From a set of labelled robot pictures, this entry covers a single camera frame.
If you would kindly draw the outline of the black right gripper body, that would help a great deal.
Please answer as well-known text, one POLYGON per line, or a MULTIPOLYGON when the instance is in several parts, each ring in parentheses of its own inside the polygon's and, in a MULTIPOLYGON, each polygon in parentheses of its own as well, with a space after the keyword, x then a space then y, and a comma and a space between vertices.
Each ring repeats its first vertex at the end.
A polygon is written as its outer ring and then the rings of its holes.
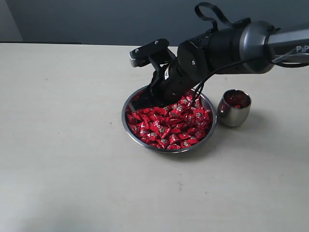
POLYGON ((151 82, 151 94, 174 104, 209 74, 206 41, 186 40, 178 46, 176 58, 151 82))

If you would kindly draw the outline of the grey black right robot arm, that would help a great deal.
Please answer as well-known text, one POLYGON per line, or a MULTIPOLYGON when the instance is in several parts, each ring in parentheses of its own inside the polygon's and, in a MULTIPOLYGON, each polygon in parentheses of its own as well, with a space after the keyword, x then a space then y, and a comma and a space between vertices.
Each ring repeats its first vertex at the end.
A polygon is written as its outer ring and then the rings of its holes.
POLYGON ((215 74, 264 74, 273 66, 309 64, 307 25, 277 29, 263 21, 240 28, 208 30, 182 42, 176 53, 159 39, 129 53, 133 67, 151 64, 153 77, 131 103, 135 110, 174 104, 190 89, 200 91, 215 74))

